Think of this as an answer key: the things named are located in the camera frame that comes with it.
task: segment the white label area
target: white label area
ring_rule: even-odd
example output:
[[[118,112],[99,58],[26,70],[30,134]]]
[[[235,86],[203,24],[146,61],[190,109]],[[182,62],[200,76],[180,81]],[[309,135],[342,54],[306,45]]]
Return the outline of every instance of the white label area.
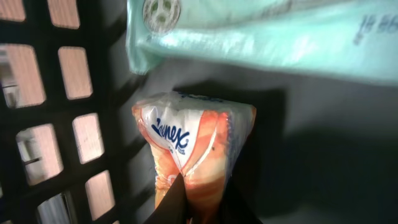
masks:
[[[179,169],[195,147],[202,114],[203,110],[174,110],[167,106],[146,106],[141,111],[149,137],[170,151]]]

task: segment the light green plastic wrapper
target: light green plastic wrapper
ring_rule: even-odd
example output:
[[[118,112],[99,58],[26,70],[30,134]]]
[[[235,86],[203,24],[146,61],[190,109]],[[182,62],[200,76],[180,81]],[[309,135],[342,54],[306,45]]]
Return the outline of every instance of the light green plastic wrapper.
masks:
[[[130,69],[141,75],[164,57],[189,57],[398,81],[398,0],[128,0],[127,8]]]

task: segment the orange and white wrapper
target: orange and white wrapper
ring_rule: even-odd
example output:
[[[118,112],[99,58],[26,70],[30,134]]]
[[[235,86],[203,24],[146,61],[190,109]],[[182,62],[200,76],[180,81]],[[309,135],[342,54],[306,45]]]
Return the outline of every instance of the orange and white wrapper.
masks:
[[[155,206],[181,173],[194,222],[211,222],[252,130],[255,107],[170,92],[138,102],[132,113],[155,160]]]

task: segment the rectangular hole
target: rectangular hole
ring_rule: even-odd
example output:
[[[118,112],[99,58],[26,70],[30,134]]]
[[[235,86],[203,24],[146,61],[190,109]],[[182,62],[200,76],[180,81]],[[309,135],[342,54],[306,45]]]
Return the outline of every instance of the rectangular hole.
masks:
[[[0,0],[0,19],[22,22],[25,10],[22,0]]]
[[[80,163],[85,164],[104,153],[98,115],[87,114],[75,118],[72,122],[77,140]]]
[[[44,102],[45,93],[33,47],[0,45],[0,83],[9,108]]]
[[[63,169],[51,124],[20,131],[17,143],[30,185],[54,177]]]
[[[60,193],[37,207],[37,219],[41,224],[69,224],[69,213],[63,193]]]
[[[86,51],[81,47],[61,47],[58,51],[68,99],[89,97],[93,93]]]
[[[114,207],[114,197],[109,171],[104,171],[86,182],[88,203],[93,220],[104,215]]]
[[[76,0],[47,0],[47,2],[53,25],[70,29],[79,28]]]

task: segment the plastic package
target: plastic package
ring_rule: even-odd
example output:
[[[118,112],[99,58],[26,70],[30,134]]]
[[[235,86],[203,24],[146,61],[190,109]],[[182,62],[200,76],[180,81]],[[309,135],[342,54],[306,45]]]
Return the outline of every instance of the plastic package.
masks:
[[[208,223],[252,130],[256,109],[170,92],[138,102],[132,112],[155,159],[155,206],[181,173],[194,222]]]
[[[398,80],[398,0],[129,0],[130,69],[191,57],[366,82]]]

